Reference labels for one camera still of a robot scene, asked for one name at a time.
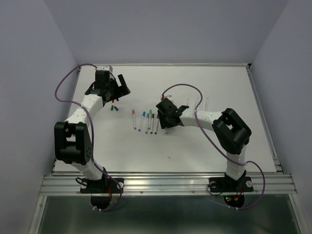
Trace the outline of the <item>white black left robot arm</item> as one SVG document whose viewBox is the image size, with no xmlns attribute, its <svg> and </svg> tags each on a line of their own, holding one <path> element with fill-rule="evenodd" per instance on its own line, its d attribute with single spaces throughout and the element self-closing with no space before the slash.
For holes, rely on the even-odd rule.
<svg viewBox="0 0 312 234">
<path fill-rule="evenodd" d="M 112 67 L 95 70 L 95 80 L 86 90 L 82 102 L 73 101 L 77 109 L 65 121 L 54 125 L 55 157 L 78 169 L 97 192 L 108 188 L 108 175 L 94 159 L 95 130 L 93 118 L 106 103 L 130 94 L 122 74 L 114 77 Z"/>
</svg>

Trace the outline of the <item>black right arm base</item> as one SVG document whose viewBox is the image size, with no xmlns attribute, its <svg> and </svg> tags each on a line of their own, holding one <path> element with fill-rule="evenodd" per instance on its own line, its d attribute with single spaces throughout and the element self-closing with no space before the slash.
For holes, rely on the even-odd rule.
<svg viewBox="0 0 312 234">
<path fill-rule="evenodd" d="M 210 178 L 206 190 L 214 196 L 223 195 L 226 205 L 242 208 L 245 203 L 244 193 L 251 193 L 254 191 L 254 188 L 252 180 L 248 176 L 239 180 L 233 180 L 228 176 L 224 176 Z"/>
</svg>

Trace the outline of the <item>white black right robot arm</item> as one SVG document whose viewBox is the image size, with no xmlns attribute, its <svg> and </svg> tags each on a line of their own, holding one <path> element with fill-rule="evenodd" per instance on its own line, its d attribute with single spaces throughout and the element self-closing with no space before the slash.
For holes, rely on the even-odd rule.
<svg viewBox="0 0 312 234">
<path fill-rule="evenodd" d="M 226 152 L 227 168 L 224 184 L 229 190 L 236 190 L 242 184 L 245 173 L 245 151 L 252 134 L 251 129 L 235 110 L 227 108 L 223 112 L 192 110 L 189 106 L 179 108 L 164 98 L 156 105 L 162 129 L 176 126 L 198 127 L 215 133 L 219 144 Z"/>
</svg>

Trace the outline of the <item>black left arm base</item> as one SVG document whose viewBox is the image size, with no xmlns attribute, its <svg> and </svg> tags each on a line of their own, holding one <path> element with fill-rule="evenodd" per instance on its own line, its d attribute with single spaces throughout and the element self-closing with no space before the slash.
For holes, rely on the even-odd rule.
<svg viewBox="0 0 312 234">
<path fill-rule="evenodd" d="M 92 209 L 98 212 L 109 212 L 117 208 L 123 194 L 124 178 L 114 180 L 102 175 L 100 180 L 90 180 L 76 177 L 80 185 L 80 193 L 91 195 Z"/>
</svg>

